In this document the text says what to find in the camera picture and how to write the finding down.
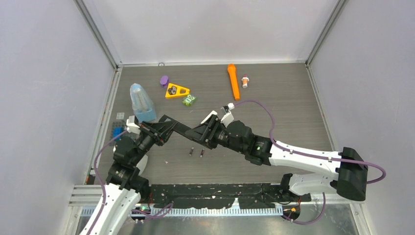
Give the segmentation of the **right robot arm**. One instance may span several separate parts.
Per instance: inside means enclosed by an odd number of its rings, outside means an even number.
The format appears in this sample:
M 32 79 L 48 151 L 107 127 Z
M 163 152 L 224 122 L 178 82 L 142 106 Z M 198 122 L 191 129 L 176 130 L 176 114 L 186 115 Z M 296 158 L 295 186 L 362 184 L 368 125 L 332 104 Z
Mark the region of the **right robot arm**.
M 322 152 L 295 147 L 255 135 L 239 120 L 224 125 L 217 116 L 211 116 L 184 134 L 209 149 L 221 145 L 238 152 L 254 165 L 287 166 L 308 171 L 304 175 L 284 175 L 279 194 L 286 201 L 321 192 L 335 192 L 352 201 L 366 199 L 368 167 L 362 164 L 361 156 L 353 148 Z

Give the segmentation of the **black remote control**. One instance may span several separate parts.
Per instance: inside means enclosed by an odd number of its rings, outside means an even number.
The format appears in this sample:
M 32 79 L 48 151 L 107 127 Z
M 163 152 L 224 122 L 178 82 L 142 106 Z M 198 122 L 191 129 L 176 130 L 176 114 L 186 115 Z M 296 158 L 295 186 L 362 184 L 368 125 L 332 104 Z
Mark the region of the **black remote control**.
M 159 122 L 167 122 L 168 124 L 173 126 L 173 131 L 180 134 L 183 137 L 190 137 L 193 134 L 192 128 L 186 126 L 185 124 L 169 117 L 167 115 L 163 115 Z

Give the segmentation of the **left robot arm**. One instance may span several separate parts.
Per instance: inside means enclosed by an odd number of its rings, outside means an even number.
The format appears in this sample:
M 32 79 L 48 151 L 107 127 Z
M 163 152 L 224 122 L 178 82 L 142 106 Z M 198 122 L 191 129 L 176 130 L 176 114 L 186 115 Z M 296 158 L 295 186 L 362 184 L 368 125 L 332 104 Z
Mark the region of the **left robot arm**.
M 149 181 L 141 177 L 148 162 L 147 152 L 154 145 L 164 145 L 176 125 L 172 120 L 127 119 L 125 130 L 112 138 L 114 162 L 106 180 L 98 178 L 102 196 L 81 234 L 116 235 L 136 204 L 149 199 Z

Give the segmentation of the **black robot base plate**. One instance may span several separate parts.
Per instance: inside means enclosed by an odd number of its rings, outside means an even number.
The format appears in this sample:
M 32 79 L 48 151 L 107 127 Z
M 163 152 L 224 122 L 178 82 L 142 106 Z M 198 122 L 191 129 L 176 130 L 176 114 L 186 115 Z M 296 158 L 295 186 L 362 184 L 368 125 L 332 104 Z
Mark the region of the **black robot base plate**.
M 153 184 L 145 204 L 175 209 L 228 209 L 236 201 L 241 209 L 267 209 L 275 204 L 310 202 L 311 195 L 297 196 L 278 184 Z

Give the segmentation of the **white rectangular thermometer device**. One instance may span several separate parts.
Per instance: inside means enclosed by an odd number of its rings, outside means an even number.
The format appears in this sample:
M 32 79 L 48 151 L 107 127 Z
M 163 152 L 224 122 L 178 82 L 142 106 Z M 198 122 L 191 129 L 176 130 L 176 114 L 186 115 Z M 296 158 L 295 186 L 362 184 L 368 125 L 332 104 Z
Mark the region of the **white rectangular thermometer device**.
M 214 115 L 214 116 L 216 116 L 217 115 L 217 112 L 216 111 L 211 111 L 202 121 L 201 121 L 201 124 L 204 124 L 206 121 L 208 121 L 209 120 L 209 118 L 212 116 L 212 115 Z

